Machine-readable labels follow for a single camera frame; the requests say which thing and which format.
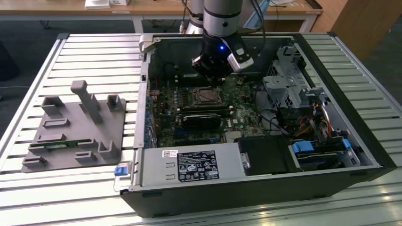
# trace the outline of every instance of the power supply label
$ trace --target power supply label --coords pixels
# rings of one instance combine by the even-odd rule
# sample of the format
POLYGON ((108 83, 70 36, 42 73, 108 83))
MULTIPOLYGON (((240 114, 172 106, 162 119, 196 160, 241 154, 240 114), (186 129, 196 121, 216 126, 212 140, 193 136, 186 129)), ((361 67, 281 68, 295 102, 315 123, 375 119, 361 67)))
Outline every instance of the power supply label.
POLYGON ((214 151, 177 153, 178 181, 218 179, 214 151))

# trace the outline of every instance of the red wire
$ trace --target red wire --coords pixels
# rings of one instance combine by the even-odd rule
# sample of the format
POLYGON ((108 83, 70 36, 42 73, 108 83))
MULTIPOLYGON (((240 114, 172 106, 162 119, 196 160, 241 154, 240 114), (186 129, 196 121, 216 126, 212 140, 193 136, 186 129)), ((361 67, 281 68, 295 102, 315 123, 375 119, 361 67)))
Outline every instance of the red wire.
POLYGON ((300 127, 299 127, 299 130, 301 129, 301 124, 303 124, 303 121, 304 121, 304 119, 307 119, 308 117, 307 116, 304 116, 303 118, 301 118, 301 120, 300 120, 300 127))

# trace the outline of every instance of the floor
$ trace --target floor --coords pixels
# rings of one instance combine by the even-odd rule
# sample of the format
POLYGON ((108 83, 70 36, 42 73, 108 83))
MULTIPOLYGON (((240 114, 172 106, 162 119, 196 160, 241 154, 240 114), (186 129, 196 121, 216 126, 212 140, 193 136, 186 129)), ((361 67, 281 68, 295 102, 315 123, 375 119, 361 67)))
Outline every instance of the floor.
MULTIPOLYGON (((180 22, 144 22, 144 32, 176 32, 180 22)), ((42 29, 37 21, 0 21, 0 41, 19 69, 19 75, 0 82, 0 137, 11 120, 27 88, 39 70, 58 33, 132 33, 129 21, 50 21, 49 29, 42 29)), ((402 17, 371 52, 364 65, 376 76, 395 99, 402 103, 402 17)))

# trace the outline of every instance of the motherboard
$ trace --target motherboard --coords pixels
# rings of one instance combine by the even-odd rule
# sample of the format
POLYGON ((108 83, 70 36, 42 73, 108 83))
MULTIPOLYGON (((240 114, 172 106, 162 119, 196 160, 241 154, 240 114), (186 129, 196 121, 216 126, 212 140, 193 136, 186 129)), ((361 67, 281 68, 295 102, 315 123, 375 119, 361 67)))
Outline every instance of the motherboard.
POLYGON ((220 86, 153 89, 157 147, 230 143, 264 134, 252 102, 252 82, 230 75, 220 86))

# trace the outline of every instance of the green circuit board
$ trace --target green circuit board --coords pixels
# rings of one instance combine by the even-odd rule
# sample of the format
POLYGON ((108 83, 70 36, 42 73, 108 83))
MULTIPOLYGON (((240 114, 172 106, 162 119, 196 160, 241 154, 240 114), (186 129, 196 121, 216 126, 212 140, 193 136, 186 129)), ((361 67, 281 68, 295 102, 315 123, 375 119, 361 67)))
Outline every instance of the green circuit board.
POLYGON ((225 78, 218 87, 161 87, 153 95, 153 113, 157 147, 226 143, 226 132, 236 131, 242 137, 264 134, 252 103, 250 84, 242 83, 238 76, 225 78), (221 105, 232 106, 230 115, 221 117, 217 129, 185 131, 180 126, 177 108, 221 105))

